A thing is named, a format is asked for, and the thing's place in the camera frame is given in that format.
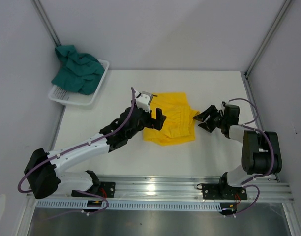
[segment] green towel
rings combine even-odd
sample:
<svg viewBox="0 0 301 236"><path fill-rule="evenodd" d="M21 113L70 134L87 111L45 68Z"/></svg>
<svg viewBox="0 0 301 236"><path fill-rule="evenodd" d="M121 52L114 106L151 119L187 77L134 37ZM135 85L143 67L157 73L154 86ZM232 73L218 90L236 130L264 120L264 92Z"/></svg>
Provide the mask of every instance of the green towel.
<svg viewBox="0 0 301 236"><path fill-rule="evenodd" d="M69 92L90 95L105 71L99 61L87 53L77 53L73 45L56 47L62 67L52 83Z"/></svg>

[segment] yellow cloth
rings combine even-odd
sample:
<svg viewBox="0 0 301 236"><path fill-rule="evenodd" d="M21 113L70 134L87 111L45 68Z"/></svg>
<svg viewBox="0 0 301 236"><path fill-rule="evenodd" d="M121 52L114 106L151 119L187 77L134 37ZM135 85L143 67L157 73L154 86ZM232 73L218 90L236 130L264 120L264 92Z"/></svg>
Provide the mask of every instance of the yellow cloth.
<svg viewBox="0 0 301 236"><path fill-rule="evenodd" d="M188 105L183 92L154 94L150 108L152 117L156 118L156 108L162 110L167 118L160 131L155 129L143 130L143 140L153 141L160 145L181 144L195 139L193 117L199 114Z"/></svg>

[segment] white wall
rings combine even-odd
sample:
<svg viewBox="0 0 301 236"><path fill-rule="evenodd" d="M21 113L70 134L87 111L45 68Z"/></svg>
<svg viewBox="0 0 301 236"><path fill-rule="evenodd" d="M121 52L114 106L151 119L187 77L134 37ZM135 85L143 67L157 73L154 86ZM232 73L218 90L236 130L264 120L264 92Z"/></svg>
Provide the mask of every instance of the white wall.
<svg viewBox="0 0 301 236"><path fill-rule="evenodd" d="M0 195L6 194L0 236L17 226L25 197L17 183L31 153L49 148L61 106L47 93L58 68L54 44L31 2L0 0Z"/></svg>
<svg viewBox="0 0 301 236"><path fill-rule="evenodd" d="M301 215L301 0L294 1L250 82L265 128L278 133L280 176L290 183Z"/></svg>
<svg viewBox="0 0 301 236"><path fill-rule="evenodd" d="M112 69L245 71L284 0L41 0L62 44Z"/></svg>

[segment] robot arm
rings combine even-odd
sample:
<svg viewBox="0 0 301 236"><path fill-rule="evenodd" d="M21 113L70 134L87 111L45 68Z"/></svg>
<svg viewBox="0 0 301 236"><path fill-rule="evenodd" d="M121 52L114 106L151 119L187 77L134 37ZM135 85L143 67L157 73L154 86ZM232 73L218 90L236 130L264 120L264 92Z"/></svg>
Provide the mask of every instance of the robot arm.
<svg viewBox="0 0 301 236"><path fill-rule="evenodd" d="M226 138L243 144L241 164L238 167L225 172L219 184L202 184L205 191L203 192L204 199L234 200L233 193L237 193L242 200L246 200L247 195L243 185L250 179L252 180L254 175L257 175L256 177L259 177L258 174L267 175L271 169L272 158L267 139L273 150L273 167L269 174L281 171L282 160L277 134L258 129L250 130L250 127L238 125L239 113L239 106L223 102L221 110L211 105L204 112L193 117L202 122L199 127L204 130L212 133L219 128Z"/></svg>
<svg viewBox="0 0 301 236"><path fill-rule="evenodd" d="M153 95L134 90L134 96L133 107L127 108L118 119L89 139L48 153L42 148L33 152L24 172L27 175L30 171L27 180L37 199L48 197L55 192L67 194L73 190L97 194L100 181L93 171L69 173L66 170L85 160L124 146L145 127L161 130L166 117L159 108L156 109L156 119L151 117L150 104ZM45 163L31 172L41 162Z"/></svg>

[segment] purple cable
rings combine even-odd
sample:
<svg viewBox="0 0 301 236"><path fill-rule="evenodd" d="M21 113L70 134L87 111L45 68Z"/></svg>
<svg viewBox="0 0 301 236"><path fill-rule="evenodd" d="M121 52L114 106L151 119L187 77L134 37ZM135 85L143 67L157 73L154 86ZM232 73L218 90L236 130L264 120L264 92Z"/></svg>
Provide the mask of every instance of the purple cable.
<svg viewBox="0 0 301 236"><path fill-rule="evenodd" d="M247 122L245 124L251 124L251 123L255 122L258 119L258 117L259 117L258 109L255 106L255 104L253 104L252 102L250 102L249 100L244 99L244 98L234 98L234 99L229 100L229 102L237 101L237 100L241 100L241 101L245 101L245 102L249 103L254 108L254 110L256 112L255 118L252 121L249 121L249 122Z"/></svg>
<svg viewBox="0 0 301 236"><path fill-rule="evenodd" d="M99 140L101 140L101 139L107 138L107 137L109 137L109 136L111 136L111 135L114 135L114 134L117 133L120 129L122 129L123 126L125 126L125 124L128 122L128 120L130 119L130 117L131 117L131 115L132 115L132 113L133 113L134 104L135 104L135 90L134 90L133 87L131 87L131 90L132 90L132 105L131 105L130 111L129 111L129 113L127 114L127 117L125 118L124 122L123 122L117 129L115 129L113 132L110 132L109 134L106 134L106 135L104 135L104 136L101 136L101 137L99 137L99 138L96 138L96 139L92 140L92 143L97 142L97 141L99 141ZM69 153L69 152L71 152L71 151L73 151L73 150L76 150L76 149L78 149L78 148L84 147L84 146L86 146L86 145L88 145L88 143L83 143L83 144L79 144L79 145L77 145L77 146L75 146L75 147L71 147L70 149L61 152L60 155L67 154L67 153ZM41 167L42 165L44 165L45 163L47 163L47 162L49 162L49 161L54 160L55 158L57 158L56 155L53 156L53 157L50 157L49 159L47 159L47 160L45 160L45 161L43 161L43 162L41 162L41 163L39 163L38 165L36 165L35 167L33 167L30 171L28 171L27 174L25 174L24 177L22 177L21 180L19 181L19 183L18 183L18 185L17 185L17 190L18 190L20 193L31 193L32 190L23 190L23 189L21 188L21 186L22 186L24 180L27 179L27 177L28 177L32 172L34 172L35 170L37 170L39 167Z"/></svg>
<svg viewBox="0 0 301 236"><path fill-rule="evenodd" d="M235 214L233 215L239 215L241 213L244 213L246 210L250 209L256 202L257 200L259 199L259 196L260 196L260 189L257 185L254 185L254 184L250 184L250 185L246 185L245 188L249 188L249 187L255 187L257 190L258 190L258 193L257 193L257 196L255 197L254 201L245 209L239 211L239 212L236 212Z"/></svg>
<svg viewBox="0 0 301 236"><path fill-rule="evenodd" d="M99 209L99 210L97 210L97 211L95 211L95 212L92 212L92 213L88 213L89 215L94 215L94 214L102 213L102 212L104 212L104 211L109 207L109 202L108 202L108 200L107 200L106 198L102 197L102 196L99 196L99 195L96 195L96 194L92 194L92 193L83 192L83 191L80 191L80 190L76 190L76 192L79 192L79 193L82 193L82 194L86 194L86 195L88 195L88 196L92 196L92 197L95 197L95 198L100 198L101 200L103 200L103 201L106 202L106 206L105 206L104 208ZM74 212L78 212L78 213L80 212L80 213L82 213L82 212L79 211L79 210L69 210L69 211L66 211L66 212L63 212L63 213L60 213L60 214L51 216L51 217L49 217L49 218L46 218L46 219L44 219L44 220L42 220L42 221L51 220L51 219L57 218L57 217L59 217L59 216L67 215L67 214L69 214L69 213L74 213Z"/></svg>

